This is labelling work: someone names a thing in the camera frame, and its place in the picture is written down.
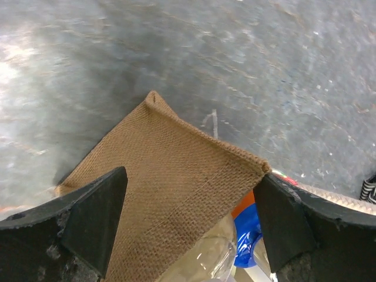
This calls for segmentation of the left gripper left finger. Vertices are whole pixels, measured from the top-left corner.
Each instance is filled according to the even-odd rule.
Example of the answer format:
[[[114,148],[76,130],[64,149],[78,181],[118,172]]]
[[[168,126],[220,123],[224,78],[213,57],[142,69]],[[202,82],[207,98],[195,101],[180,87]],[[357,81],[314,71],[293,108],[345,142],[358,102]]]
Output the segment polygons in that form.
[[[117,167],[74,192],[1,221],[1,281],[105,278],[127,188]]]

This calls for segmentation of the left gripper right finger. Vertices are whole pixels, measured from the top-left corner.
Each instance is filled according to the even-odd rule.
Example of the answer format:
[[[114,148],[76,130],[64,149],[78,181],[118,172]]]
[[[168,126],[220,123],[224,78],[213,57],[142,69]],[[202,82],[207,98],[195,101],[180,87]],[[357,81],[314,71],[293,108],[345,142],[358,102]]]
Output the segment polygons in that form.
[[[278,281],[375,281],[375,205],[273,174],[253,192]]]

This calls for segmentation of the striped cloth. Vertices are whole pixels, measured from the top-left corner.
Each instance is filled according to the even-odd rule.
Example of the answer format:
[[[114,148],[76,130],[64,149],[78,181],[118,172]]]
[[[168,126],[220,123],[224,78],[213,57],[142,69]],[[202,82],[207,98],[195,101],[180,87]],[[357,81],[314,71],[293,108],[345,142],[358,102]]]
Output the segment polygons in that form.
[[[374,174],[362,183],[360,200],[376,204],[376,175]]]

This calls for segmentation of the orange bottle blue pump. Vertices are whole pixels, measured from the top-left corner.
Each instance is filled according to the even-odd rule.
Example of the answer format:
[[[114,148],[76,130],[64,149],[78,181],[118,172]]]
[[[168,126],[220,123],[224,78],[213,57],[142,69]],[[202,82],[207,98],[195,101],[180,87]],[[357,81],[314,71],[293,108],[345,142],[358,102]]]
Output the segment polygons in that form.
[[[253,191],[233,209],[231,216],[237,232],[237,254],[234,265],[249,268],[256,265],[254,249],[263,238]]]

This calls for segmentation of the watermelon print canvas bag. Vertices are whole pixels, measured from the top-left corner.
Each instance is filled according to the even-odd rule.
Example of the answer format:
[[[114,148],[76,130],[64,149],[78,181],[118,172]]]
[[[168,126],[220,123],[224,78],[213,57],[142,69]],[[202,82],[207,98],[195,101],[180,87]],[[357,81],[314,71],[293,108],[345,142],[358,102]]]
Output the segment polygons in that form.
[[[128,184],[106,281],[156,281],[272,174],[268,163],[181,120],[155,91],[59,185],[74,191],[116,167]]]

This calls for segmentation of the clear yellow liquid bottle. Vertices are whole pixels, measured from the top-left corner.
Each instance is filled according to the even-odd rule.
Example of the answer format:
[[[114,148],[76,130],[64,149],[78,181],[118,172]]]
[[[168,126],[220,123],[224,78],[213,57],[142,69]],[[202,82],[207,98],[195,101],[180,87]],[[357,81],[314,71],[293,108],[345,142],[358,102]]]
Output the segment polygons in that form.
[[[263,238],[256,243],[256,265],[240,268],[234,265],[237,254],[237,232],[234,220],[226,216],[185,255],[173,263],[159,281],[277,281],[270,270]]]

